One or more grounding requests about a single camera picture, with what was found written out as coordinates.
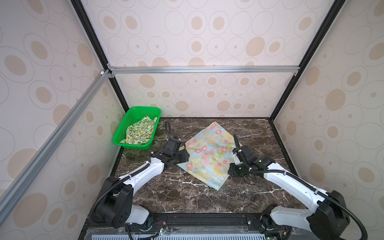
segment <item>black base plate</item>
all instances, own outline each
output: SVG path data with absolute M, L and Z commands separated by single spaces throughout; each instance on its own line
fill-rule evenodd
M 259 224 L 261 214 L 154 214 L 153 223 L 165 221 L 169 227 L 241 227 L 249 231 L 258 231 L 267 235 L 276 235 L 286 230 L 285 226 L 278 226 L 272 230 L 266 230 Z M 139 224 L 127 225 L 130 232 L 136 234 L 155 234 L 164 225 L 152 225 L 148 231 L 143 231 Z

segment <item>black frame edge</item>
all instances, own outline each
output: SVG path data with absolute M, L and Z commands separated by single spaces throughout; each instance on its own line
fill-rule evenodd
M 120 159 L 121 159 L 122 153 L 124 152 L 124 149 L 125 148 L 120 147 L 120 150 L 119 150 L 119 153 L 118 153 L 118 155 L 116 157 L 115 163 L 113 164 L 110 176 L 115 176 L 116 171 L 117 171 L 118 166 L 119 166 L 119 163 L 120 163 Z
M 87 13 L 85 12 L 84 6 L 81 3 L 81 0 L 71 0 L 71 3 L 73 5 L 73 8 L 75 9 L 77 16 L 80 19 L 81 24 L 83 25 L 83 28 L 89 38 L 89 41 L 91 42 L 93 49 L 95 50 L 97 57 L 99 58 L 101 65 L 104 69 L 109 69 L 108 67 L 108 59 L 104 54 L 103 48 L 101 47 L 101 44 L 99 42 L 99 39 L 96 36 L 96 33 L 92 27 L 92 24 L 88 18 Z M 120 86 L 116 80 L 115 77 L 110 78 L 109 81 L 111 82 L 111 85 L 124 109 L 125 112 L 128 111 L 129 107 L 127 104 L 127 101 L 125 100 L 124 95 L 122 94 L 122 91 L 120 89 Z
M 297 171 L 296 171 L 296 168 L 295 168 L 295 166 L 293 165 L 293 162 L 292 162 L 291 158 L 290 158 L 289 155 L 288 155 L 287 149 L 285 148 L 285 146 L 284 146 L 284 144 L 283 144 L 283 141 L 282 141 L 281 138 L 280 138 L 279 133 L 277 132 L 277 129 L 276 129 L 276 127 L 275 127 L 275 124 L 273 123 L 273 121 L 272 121 L 271 119 L 269 119 L 268 122 L 269 122 L 269 124 L 270 124 L 270 126 L 271 126 L 271 128 L 272 128 L 272 132 L 273 132 L 273 134 L 274 134 L 274 136 L 275 136 L 275 138 L 276 138 L 276 140 L 277 140 L 277 143 L 278 143 L 279 146 L 280 146 L 281 152 L 283 153 L 283 156 L 284 156 L 284 158 L 285 158 L 285 161 L 286 161 L 287 164 L 288 164 L 288 167 L 289 167 L 291 173 L 293 173 L 294 175 L 298 176 Z
M 288 99 L 289 95 L 293 91 L 293 88 L 295 87 L 297 81 L 299 80 L 300 76 L 304 72 L 305 68 L 311 61 L 312 56 L 316 52 L 317 48 L 319 47 L 321 41 L 323 40 L 324 36 L 328 32 L 330 26 L 333 23 L 333 20 L 336 18 L 337 14 L 339 13 L 341 7 L 343 6 L 344 2 L 346 0 L 335 0 L 329 9 L 327 15 L 324 18 L 323 23 L 321 24 L 318 32 L 316 33 L 315 37 L 313 38 L 312 43 L 310 44 L 307 52 L 305 53 L 303 59 L 301 60 L 299 64 L 299 71 L 297 72 L 296 76 L 293 76 L 291 78 L 291 81 L 289 82 L 287 88 L 285 89 L 283 95 L 279 99 L 279 102 L 277 103 L 275 109 L 273 110 L 270 119 L 273 122 L 275 118 L 277 117 L 277 114 L 279 114 L 280 110 L 282 109 L 285 101 Z

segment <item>red wire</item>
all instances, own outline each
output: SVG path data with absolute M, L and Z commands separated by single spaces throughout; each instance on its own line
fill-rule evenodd
M 160 222 L 155 223 L 154 225 L 157 225 L 157 224 L 162 224 L 164 226 L 168 226 L 166 221 L 160 221 Z

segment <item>light blue floral fabric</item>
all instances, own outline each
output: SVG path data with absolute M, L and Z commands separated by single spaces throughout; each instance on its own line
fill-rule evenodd
M 190 154 L 189 161 L 178 166 L 208 186 L 219 190 L 229 176 L 229 164 L 234 162 L 233 136 L 217 122 L 213 122 L 188 140 L 185 147 Z

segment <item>aluminum frame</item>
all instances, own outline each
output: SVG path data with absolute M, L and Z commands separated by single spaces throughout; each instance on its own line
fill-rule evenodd
M 299 66 L 180 66 L 180 67 L 111 67 L 112 74 L 134 73 L 297 73 Z
M 0 226 L 7 219 L 19 200 L 23 197 L 28 187 L 32 184 L 41 169 L 58 148 L 61 141 L 79 119 L 97 91 L 111 75 L 109 70 L 103 70 L 102 73 L 102 75 L 99 75 L 92 82 L 83 96 L 79 99 L 79 101 L 77 101 L 67 116 L 63 119 L 59 126 L 57 126 L 54 132 L 45 141 L 44 145 L 35 154 L 34 158 L 13 181 L 3 197 L 0 199 Z

